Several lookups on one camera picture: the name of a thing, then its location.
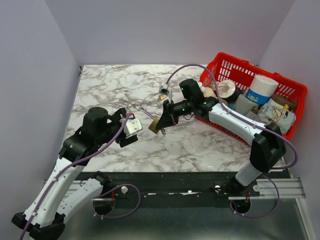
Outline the silver keys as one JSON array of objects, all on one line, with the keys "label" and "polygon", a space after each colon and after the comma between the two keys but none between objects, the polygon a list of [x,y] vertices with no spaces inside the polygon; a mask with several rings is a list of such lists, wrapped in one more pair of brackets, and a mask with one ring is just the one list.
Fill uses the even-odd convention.
[{"label": "silver keys", "polygon": [[161,129],[160,131],[161,131],[161,133],[162,133],[162,135],[163,135],[163,136],[165,136],[165,135],[166,135],[166,130],[165,130],[164,128],[163,128],[163,129]]}]

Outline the large brass padlock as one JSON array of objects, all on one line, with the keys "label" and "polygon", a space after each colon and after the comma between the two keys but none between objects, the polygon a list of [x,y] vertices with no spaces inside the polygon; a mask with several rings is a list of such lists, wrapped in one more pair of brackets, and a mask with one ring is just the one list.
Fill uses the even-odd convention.
[{"label": "large brass padlock", "polygon": [[151,132],[157,134],[159,132],[159,130],[156,129],[156,125],[158,124],[159,120],[156,117],[154,117],[149,111],[147,111],[145,108],[140,107],[139,109],[152,119],[152,122],[149,125],[148,129]]}]

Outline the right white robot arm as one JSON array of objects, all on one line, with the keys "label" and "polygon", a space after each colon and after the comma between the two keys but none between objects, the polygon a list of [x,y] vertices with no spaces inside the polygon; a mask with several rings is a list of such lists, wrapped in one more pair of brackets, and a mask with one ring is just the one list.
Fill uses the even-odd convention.
[{"label": "right white robot arm", "polygon": [[251,120],[219,103],[214,97],[204,97],[200,83],[189,78],[179,84],[184,100],[163,102],[163,112],[155,126],[156,130],[173,127],[179,118],[193,113],[196,117],[222,126],[242,138],[250,145],[249,161],[230,180],[228,189],[236,196],[248,190],[254,180],[263,173],[268,173],[285,155],[286,147],[280,128],[270,123],[265,126]]}]

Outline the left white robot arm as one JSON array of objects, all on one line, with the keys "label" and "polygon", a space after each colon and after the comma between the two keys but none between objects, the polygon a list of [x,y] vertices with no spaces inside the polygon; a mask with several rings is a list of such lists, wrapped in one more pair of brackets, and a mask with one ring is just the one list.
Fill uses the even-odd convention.
[{"label": "left white robot arm", "polygon": [[110,179],[101,172],[91,176],[84,186],[66,196],[67,191],[89,161],[113,142],[125,147],[138,140],[143,129],[140,120],[125,108],[110,115],[102,107],[92,107],[83,117],[81,127],[67,138],[58,153],[54,169],[41,192],[12,223],[34,240],[57,240],[66,223],[94,197],[107,197]]}]

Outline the white lotion bottle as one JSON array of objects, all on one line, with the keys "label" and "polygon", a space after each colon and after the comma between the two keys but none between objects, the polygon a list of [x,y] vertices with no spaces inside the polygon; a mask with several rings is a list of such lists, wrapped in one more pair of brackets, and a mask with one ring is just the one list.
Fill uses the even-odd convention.
[{"label": "white lotion bottle", "polygon": [[215,99],[217,98],[217,96],[212,88],[203,86],[203,84],[201,82],[198,82],[198,86],[199,86],[199,88],[205,98],[208,98],[208,97],[213,97]]}]

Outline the white round lid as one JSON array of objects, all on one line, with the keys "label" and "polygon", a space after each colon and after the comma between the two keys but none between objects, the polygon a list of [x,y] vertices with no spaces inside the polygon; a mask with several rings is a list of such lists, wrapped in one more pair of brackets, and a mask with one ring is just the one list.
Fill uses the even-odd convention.
[{"label": "white round lid", "polygon": [[219,96],[227,102],[235,102],[241,90],[232,80],[223,80],[217,84]]}]

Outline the grey paper cup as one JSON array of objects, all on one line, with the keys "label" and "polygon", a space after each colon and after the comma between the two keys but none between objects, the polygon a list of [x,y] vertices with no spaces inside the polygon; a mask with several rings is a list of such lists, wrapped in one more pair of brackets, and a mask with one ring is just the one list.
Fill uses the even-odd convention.
[{"label": "grey paper cup", "polygon": [[240,94],[234,104],[234,111],[246,116],[252,109],[259,105],[248,99],[244,94]]}]

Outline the red plastic basket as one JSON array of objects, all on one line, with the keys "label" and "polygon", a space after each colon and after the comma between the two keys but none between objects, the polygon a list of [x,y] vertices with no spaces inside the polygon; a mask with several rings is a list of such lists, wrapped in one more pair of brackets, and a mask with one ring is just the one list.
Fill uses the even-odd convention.
[{"label": "red plastic basket", "polygon": [[249,89],[255,75],[263,75],[278,82],[274,93],[297,103],[297,107],[293,111],[296,120],[288,132],[282,135],[287,140],[290,140],[294,136],[305,108],[305,100],[308,92],[308,88],[305,85],[286,78],[277,72],[268,72],[250,64],[247,60],[224,52],[218,53],[214,60],[207,65],[207,68],[211,70],[217,82],[231,80],[240,90],[244,91]]}]

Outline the white toilet paper roll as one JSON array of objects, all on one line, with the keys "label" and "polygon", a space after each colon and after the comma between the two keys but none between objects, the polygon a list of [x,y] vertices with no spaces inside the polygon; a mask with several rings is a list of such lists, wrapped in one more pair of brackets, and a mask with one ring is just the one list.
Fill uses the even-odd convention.
[{"label": "white toilet paper roll", "polygon": [[264,75],[255,75],[245,96],[258,105],[264,105],[274,94],[279,83]]}]

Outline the white printed bag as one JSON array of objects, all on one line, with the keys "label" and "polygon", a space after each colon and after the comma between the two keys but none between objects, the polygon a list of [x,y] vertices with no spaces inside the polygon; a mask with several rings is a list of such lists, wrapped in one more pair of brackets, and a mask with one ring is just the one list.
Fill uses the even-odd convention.
[{"label": "white printed bag", "polygon": [[296,121],[296,115],[293,112],[269,103],[265,103],[260,108],[258,117],[260,122],[265,125],[269,125],[270,123],[276,124],[283,135],[290,130]]}]

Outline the brown round container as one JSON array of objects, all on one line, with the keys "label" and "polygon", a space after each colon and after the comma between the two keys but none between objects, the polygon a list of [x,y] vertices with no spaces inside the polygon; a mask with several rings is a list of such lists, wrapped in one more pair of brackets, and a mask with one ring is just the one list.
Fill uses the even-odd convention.
[{"label": "brown round container", "polygon": [[273,94],[271,100],[272,103],[276,103],[277,106],[279,105],[279,108],[283,108],[290,112],[293,112],[297,107],[297,103],[294,100],[279,94]]}]

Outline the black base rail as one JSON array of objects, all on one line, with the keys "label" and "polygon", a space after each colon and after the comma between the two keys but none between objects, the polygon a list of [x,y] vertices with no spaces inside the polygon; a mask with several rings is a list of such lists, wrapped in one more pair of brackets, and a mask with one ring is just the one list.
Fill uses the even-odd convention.
[{"label": "black base rail", "polygon": [[235,185],[235,172],[106,172],[109,180],[104,192],[128,185],[128,191],[99,197],[93,202],[98,209],[113,205],[132,210],[138,200],[140,208],[227,208],[238,202],[263,198],[285,198],[294,187],[287,171],[274,171],[259,177],[247,187]]}]

